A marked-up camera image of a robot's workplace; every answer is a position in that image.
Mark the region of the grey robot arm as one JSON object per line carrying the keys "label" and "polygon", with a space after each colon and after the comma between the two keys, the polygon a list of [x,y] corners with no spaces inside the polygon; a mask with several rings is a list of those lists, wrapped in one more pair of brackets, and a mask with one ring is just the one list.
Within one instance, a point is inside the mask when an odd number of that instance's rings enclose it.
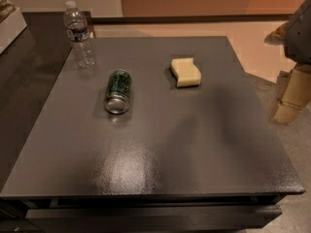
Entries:
{"label": "grey robot arm", "polygon": [[305,0],[275,33],[283,42],[285,56],[295,66],[284,76],[285,89],[272,119],[289,124],[311,102],[311,0]]}

